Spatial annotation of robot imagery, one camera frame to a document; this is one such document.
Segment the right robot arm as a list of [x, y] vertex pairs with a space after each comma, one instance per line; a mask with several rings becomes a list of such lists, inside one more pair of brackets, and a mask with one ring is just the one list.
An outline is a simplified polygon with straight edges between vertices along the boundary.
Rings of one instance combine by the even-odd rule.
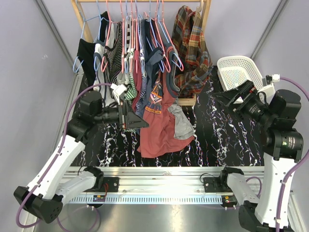
[[239, 118], [248, 117], [261, 127], [264, 177], [260, 196], [252, 191], [242, 170], [224, 168], [219, 188], [232, 191], [239, 203], [239, 224], [250, 232], [289, 232], [287, 210], [292, 179], [306, 160], [304, 140], [294, 128], [301, 98], [290, 90], [275, 92], [270, 103], [260, 98], [253, 82], [214, 94], [217, 101]]

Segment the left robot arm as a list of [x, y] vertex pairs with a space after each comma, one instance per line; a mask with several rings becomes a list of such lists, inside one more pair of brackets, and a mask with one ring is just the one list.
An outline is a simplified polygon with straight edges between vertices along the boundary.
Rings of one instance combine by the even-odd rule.
[[54, 153], [27, 186], [18, 186], [14, 191], [14, 197], [20, 204], [19, 211], [25, 210], [45, 223], [56, 220], [63, 206], [80, 193], [108, 190], [104, 172], [92, 166], [85, 167], [81, 174], [60, 184], [67, 169], [96, 134], [100, 124], [115, 123], [125, 130], [149, 127], [126, 100], [120, 100], [115, 107], [103, 107], [103, 98], [97, 91], [84, 91], [78, 99], [80, 113], [66, 120], [64, 133]]

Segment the red graphic tank top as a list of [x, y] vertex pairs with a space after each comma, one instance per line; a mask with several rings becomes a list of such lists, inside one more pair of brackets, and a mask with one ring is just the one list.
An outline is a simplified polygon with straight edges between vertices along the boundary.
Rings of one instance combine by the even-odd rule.
[[143, 120], [148, 128], [140, 130], [140, 147], [138, 151], [143, 158], [157, 158], [166, 153], [177, 152], [188, 146], [194, 135], [186, 140], [174, 138], [175, 117], [168, 111], [173, 104], [178, 104], [180, 89], [174, 83], [176, 65], [172, 63], [173, 51], [169, 51], [171, 71], [158, 72], [157, 80], [147, 99]]

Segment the green striped tank top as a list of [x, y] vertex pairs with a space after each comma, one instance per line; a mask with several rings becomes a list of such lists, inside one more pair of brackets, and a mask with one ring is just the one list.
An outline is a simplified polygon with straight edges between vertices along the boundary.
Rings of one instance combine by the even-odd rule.
[[127, 88], [127, 90], [124, 93], [125, 100], [127, 103], [129, 103], [130, 106], [132, 106], [133, 101], [135, 100], [137, 96], [137, 89], [135, 87], [135, 81], [133, 78], [133, 72], [129, 71], [130, 64], [129, 62], [133, 60], [134, 52], [129, 51], [124, 56], [124, 72], [119, 73], [117, 76], [117, 83], [124, 84]]

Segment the white navy-trim tank top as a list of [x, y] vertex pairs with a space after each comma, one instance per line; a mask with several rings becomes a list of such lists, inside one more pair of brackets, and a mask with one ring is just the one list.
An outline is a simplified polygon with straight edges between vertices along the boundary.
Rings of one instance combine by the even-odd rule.
[[[94, 85], [99, 83], [110, 83], [110, 68], [107, 67], [104, 72], [101, 70], [101, 63], [103, 58], [107, 56], [108, 50], [105, 49], [107, 46], [108, 48], [113, 48], [115, 42], [115, 30], [114, 24], [112, 24], [112, 28], [110, 30], [110, 35], [108, 41], [106, 41], [108, 35], [109, 23], [103, 19], [100, 24], [100, 34], [99, 38], [95, 44], [95, 51], [94, 51], [94, 70], [95, 70], [95, 80]], [[98, 86], [94, 87], [93, 90], [99, 92], [103, 98], [102, 106], [106, 107], [111, 103], [115, 102], [115, 100], [111, 96], [111, 91], [108, 86]]]

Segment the dark striped tank top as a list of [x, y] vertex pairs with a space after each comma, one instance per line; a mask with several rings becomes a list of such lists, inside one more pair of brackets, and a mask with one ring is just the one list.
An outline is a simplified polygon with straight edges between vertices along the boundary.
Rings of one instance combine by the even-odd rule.
[[122, 22], [112, 23], [109, 38], [104, 48], [104, 66], [108, 82], [117, 84], [117, 77], [122, 70], [123, 26]]

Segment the navy blue tank top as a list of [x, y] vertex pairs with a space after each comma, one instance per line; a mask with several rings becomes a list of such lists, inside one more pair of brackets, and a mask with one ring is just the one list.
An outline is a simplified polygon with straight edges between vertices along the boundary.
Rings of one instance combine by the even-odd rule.
[[146, 96], [149, 98], [158, 77], [159, 63], [163, 55], [161, 49], [153, 45], [150, 22], [146, 19], [143, 19], [141, 22], [141, 34], [145, 48], [145, 71], [147, 74]]

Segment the black tank top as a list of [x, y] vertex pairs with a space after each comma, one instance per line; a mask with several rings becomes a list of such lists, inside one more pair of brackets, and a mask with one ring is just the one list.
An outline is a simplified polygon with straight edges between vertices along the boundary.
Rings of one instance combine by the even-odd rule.
[[[101, 26], [99, 27], [100, 33], [98, 41], [105, 42], [106, 38], [106, 27], [108, 26], [108, 13], [105, 11], [101, 15]], [[79, 40], [79, 46], [77, 51], [77, 57], [82, 63], [82, 69], [87, 79], [88, 86], [92, 86], [95, 81], [95, 69], [94, 69], [94, 52], [95, 52], [95, 43], [89, 43], [84, 39]]]

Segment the white perforated plastic basket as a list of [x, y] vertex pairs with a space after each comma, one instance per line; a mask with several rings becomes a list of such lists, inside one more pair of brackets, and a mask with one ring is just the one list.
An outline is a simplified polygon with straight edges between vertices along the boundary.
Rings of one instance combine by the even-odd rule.
[[245, 81], [252, 81], [260, 90], [266, 86], [255, 62], [246, 56], [227, 56], [218, 59], [217, 72], [224, 91], [229, 91]]

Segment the wooden clothes rack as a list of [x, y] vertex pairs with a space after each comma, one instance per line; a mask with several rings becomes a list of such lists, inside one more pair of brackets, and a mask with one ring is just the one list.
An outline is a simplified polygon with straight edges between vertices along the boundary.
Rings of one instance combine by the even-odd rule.
[[[101, 3], [101, 2], [106, 3], [105, 0], [71, 0], [74, 13], [82, 29], [82, 37], [84, 37], [84, 39], [89, 43], [92, 43], [94, 39], [92, 37], [91, 30], [87, 23], [88, 20], [85, 18], [85, 14], [81, 3]], [[203, 31], [203, 33], [205, 33], [206, 24], [211, 7], [211, 0], [165, 0], [164, 2], [200, 2], [201, 6], [196, 9], [196, 12], [199, 11], [201, 13], [201, 20], [202, 20], [201, 30]], [[179, 105], [195, 106], [196, 101], [197, 101], [196, 95], [192, 98], [180, 98]]]

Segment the grey cloth garment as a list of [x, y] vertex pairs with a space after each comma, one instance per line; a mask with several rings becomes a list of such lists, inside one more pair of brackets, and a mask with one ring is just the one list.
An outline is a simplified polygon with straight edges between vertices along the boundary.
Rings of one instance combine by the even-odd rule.
[[193, 136], [194, 128], [188, 118], [185, 116], [182, 108], [175, 102], [168, 111], [175, 117], [174, 138], [178, 140], [186, 140]]

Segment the plaid flannel shirt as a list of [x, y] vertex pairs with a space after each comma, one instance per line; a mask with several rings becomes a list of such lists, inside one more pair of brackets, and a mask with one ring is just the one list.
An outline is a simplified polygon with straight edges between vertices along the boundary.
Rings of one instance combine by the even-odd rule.
[[198, 95], [213, 68], [202, 31], [200, 13], [192, 11], [188, 6], [182, 6], [176, 14], [171, 40], [183, 64], [183, 71], [177, 70], [175, 74], [180, 98]]

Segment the aluminium mounting rail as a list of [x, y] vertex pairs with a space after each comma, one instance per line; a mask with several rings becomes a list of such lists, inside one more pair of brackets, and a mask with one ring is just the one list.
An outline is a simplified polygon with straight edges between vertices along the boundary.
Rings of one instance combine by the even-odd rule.
[[106, 177], [119, 177], [123, 195], [199, 195], [208, 175], [218, 176], [223, 167], [100, 167]]

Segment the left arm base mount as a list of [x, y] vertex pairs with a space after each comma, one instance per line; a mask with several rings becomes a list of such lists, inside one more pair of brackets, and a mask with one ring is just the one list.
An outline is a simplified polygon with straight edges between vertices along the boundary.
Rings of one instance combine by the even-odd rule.
[[116, 193], [119, 189], [119, 177], [100, 177], [91, 188], [93, 192]]

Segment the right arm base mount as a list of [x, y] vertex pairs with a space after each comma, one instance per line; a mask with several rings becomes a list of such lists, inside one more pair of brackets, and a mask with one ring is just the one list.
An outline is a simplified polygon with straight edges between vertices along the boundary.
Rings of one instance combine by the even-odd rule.
[[221, 182], [219, 177], [204, 177], [202, 180], [205, 193], [230, 192], [230, 189]]

